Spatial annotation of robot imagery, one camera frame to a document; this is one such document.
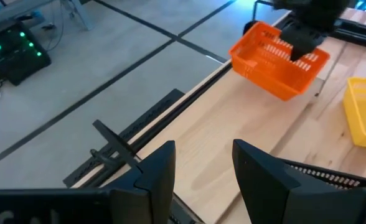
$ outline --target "robotic arm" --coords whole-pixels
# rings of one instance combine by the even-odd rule
[[[294,19],[281,30],[280,38],[293,46],[291,60],[311,53],[340,26],[338,19],[350,0],[273,0],[274,9],[288,9]]]

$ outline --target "floor tile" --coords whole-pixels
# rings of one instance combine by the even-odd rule
[[[230,58],[228,50],[242,36],[244,25],[252,20],[253,1],[238,0],[213,16],[183,38],[223,58]],[[259,21],[274,23],[285,10],[273,11],[270,6],[258,5]]]
[[[187,92],[220,66],[174,43],[0,162],[0,188],[64,187],[62,180],[106,141],[100,119],[121,132],[173,88]]]
[[[179,34],[228,0],[102,0],[140,19]]]
[[[22,82],[6,85],[0,99],[0,152],[48,122],[89,92],[135,61],[156,49],[168,38],[95,2],[84,5],[94,29],[86,31],[79,21],[64,13],[64,34],[50,51],[53,64]],[[55,18],[59,2],[53,3]],[[52,18],[51,7],[42,9]],[[56,19],[61,32],[61,19]],[[52,31],[36,32],[47,48]],[[57,42],[54,34],[52,47]]]

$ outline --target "plastic basket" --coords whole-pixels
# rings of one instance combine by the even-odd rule
[[[257,22],[230,49],[234,71],[286,101],[304,93],[329,59],[316,49],[292,62],[292,46],[279,38],[281,31]]]
[[[366,187],[366,178],[356,175],[345,174],[334,170],[325,169],[322,167],[310,166],[300,162],[281,159],[285,164],[290,165],[304,174],[317,178],[337,189],[347,190],[356,187]]]
[[[366,147],[366,78],[348,79],[344,106],[354,144]]]

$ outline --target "wooden table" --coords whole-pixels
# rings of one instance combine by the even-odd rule
[[[348,9],[343,17],[366,24],[366,12]],[[277,157],[366,177],[366,149],[352,144],[342,106],[347,78],[366,77],[366,48],[333,38],[321,48],[331,59],[301,96],[283,102],[237,75],[227,62],[129,143],[208,88],[138,152],[143,159],[164,142],[176,141],[174,191],[205,223],[250,223],[233,170],[233,139]]]

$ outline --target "yellow basket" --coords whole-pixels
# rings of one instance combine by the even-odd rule
[[[344,106],[354,144],[366,147],[366,78],[348,79]]]

